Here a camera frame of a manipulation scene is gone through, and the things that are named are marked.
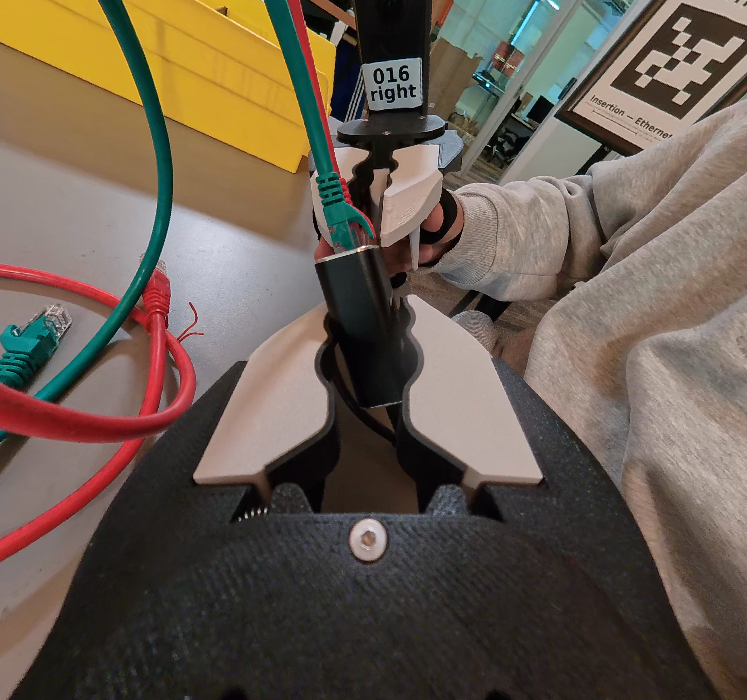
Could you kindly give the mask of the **person's right forearm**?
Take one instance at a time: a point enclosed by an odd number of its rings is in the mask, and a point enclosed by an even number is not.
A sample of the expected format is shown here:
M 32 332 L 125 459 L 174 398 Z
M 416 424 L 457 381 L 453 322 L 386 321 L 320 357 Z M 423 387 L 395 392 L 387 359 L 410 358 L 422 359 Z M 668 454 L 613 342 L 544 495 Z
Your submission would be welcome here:
M 603 265 L 593 177 L 467 184 L 457 243 L 432 265 L 449 283 L 503 302 L 565 294 Z

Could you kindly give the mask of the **blue striped jacket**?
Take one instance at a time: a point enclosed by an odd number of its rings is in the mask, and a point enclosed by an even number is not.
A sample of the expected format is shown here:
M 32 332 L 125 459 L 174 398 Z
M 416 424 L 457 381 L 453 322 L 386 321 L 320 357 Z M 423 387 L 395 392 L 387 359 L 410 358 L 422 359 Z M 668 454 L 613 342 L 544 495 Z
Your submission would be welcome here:
M 345 122 L 359 80 L 361 61 L 358 47 L 342 39 L 335 53 L 331 116 Z

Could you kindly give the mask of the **yellow storage bin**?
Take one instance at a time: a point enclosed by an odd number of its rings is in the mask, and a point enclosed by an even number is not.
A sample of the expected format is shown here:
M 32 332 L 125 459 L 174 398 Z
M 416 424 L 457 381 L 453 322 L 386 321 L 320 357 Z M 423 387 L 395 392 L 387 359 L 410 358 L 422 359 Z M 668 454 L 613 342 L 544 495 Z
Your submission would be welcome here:
M 262 0 L 123 0 L 164 116 L 288 172 L 309 141 Z M 6 46 L 137 104 L 97 0 L 1 0 Z

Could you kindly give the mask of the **person's grey sweatshirt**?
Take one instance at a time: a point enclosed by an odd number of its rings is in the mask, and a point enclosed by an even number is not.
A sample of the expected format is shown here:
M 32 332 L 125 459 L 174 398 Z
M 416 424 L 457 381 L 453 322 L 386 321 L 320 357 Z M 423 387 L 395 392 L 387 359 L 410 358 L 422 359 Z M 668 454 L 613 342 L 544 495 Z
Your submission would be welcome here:
M 503 192 L 547 205 L 529 229 L 574 286 L 525 378 L 621 489 L 716 689 L 745 698 L 745 101 Z

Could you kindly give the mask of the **black ethernet adapter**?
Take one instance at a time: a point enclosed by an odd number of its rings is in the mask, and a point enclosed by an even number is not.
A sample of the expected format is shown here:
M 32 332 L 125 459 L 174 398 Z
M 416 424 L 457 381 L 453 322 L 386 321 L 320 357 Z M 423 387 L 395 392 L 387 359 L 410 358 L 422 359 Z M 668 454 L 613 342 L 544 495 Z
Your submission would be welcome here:
M 399 404 L 403 349 L 380 247 L 366 245 L 327 256 L 314 269 L 359 405 L 371 409 Z

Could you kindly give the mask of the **grey desk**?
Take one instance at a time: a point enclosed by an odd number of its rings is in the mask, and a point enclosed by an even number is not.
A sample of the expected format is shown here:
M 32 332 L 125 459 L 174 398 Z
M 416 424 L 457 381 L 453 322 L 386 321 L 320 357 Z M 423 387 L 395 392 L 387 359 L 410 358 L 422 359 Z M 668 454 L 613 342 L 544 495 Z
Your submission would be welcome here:
M 156 172 L 143 109 L 2 46 L 2 263 L 44 270 L 121 296 L 153 226 Z M 187 339 L 200 396 L 273 333 L 321 304 L 309 174 L 285 172 L 172 120 L 174 208 L 161 259 L 172 286 L 170 328 Z M 75 294 L 2 281 L 2 329 L 49 303 L 73 324 L 33 389 L 57 375 L 110 310 Z M 74 409 L 134 415 L 147 378 L 139 327 L 64 398 Z M 340 408 L 342 451 L 323 510 L 417 511 L 416 487 L 391 446 Z M 149 450 L 144 444 L 140 456 Z M 2 537 L 67 497 L 119 443 L 15 439 L 2 444 Z M 2 698 L 49 635 L 85 546 L 134 465 L 82 511 L 2 563 Z

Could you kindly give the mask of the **red twist tie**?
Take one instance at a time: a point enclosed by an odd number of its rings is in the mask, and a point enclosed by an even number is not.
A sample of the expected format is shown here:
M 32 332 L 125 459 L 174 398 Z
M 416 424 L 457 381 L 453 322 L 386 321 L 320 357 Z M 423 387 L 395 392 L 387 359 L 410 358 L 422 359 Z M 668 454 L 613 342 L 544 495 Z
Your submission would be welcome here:
M 192 322 L 175 338 L 178 343 L 182 343 L 184 340 L 189 339 L 190 337 L 204 336 L 204 332 L 201 332 L 198 329 L 200 316 L 196 306 L 191 301 L 188 302 L 188 306 L 193 315 L 193 319 Z

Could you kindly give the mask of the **black chair base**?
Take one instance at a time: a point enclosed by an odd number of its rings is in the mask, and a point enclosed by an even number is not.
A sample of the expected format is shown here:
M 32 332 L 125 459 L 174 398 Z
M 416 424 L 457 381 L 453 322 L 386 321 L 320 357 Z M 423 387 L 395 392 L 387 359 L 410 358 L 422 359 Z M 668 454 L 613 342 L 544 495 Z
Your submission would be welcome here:
M 510 301 L 499 301 L 486 294 L 470 290 L 456 303 L 456 305 L 447 314 L 449 318 L 469 310 L 469 306 L 477 299 L 477 304 L 473 310 L 486 314 L 492 321 L 496 321 L 512 304 Z

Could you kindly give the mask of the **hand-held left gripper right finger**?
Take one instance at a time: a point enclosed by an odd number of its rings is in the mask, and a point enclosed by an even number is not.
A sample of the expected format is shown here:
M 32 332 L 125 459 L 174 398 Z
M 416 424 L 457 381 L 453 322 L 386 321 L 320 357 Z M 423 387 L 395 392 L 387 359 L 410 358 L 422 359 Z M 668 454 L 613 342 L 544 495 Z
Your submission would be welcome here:
M 409 295 L 416 365 L 403 393 L 401 465 L 416 483 L 536 485 L 538 462 L 491 358 L 472 334 Z

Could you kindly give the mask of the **person's grey shoe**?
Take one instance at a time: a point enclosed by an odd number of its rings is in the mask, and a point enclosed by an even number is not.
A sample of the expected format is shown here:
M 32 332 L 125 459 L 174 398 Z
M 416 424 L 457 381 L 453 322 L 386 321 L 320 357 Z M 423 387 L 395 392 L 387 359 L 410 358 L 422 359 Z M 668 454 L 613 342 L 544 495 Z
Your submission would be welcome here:
M 451 320 L 476 339 L 488 354 L 493 354 L 498 341 L 498 330 L 488 314 L 477 310 L 467 310 L 456 314 Z

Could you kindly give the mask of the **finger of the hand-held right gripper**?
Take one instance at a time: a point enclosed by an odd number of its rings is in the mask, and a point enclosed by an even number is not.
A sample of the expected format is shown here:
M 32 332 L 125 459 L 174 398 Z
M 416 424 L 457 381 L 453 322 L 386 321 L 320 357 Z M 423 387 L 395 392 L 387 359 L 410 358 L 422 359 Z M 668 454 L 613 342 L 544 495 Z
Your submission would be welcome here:
M 354 168 L 368 158 L 369 151 L 359 148 L 335 148 L 334 151 L 339 170 L 342 174 L 341 178 L 346 183 L 344 188 L 344 191 L 347 193 L 346 200 L 350 205 L 353 205 L 350 190 L 347 187 L 353 178 Z M 323 219 L 323 205 L 316 181 L 317 173 L 314 172 L 310 181 L 314 220 L 322 238 L 331 247 L 330 232 Z
M 442 194 L 439 155 L 439 148 L 400 148 L 392 153 L 396 168 L 382 195 L 381 246 L 409 236 L 433 211 Z

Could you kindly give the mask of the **person's right hand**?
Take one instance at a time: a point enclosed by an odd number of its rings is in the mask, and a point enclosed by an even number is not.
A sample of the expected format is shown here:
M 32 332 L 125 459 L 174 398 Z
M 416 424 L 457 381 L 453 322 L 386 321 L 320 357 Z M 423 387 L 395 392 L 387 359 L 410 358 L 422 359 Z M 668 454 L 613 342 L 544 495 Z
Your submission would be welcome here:
M 418 267 L 434 267 L 456 245 L 462 235 L 464 211 L 455 194 L 442 189 L 441 200 L 420 226 Z M 412 250 L 407 240 L 399 240 L 382 249 L 390 276 L 414 271 Z

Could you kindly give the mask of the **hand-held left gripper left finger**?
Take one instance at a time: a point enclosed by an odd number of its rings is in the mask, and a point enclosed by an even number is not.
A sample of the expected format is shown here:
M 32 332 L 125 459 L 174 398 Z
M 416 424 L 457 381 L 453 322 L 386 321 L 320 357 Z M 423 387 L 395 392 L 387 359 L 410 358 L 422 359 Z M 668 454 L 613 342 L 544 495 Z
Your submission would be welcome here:
M 252 352 L 193 473 L 195 483 L 275 486 L 282 469 L 331 430 L 333 402 L 321 373 L 326 316 L 321 303 Z

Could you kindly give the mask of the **framed marker sign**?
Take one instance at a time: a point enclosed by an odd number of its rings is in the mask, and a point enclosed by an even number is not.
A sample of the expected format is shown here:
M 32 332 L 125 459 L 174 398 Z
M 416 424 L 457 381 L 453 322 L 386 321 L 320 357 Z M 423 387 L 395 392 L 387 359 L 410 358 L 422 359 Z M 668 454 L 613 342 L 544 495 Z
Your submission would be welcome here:
M 745 91 L 746 0 L 652 0 L 556 117 L 631 155 Z

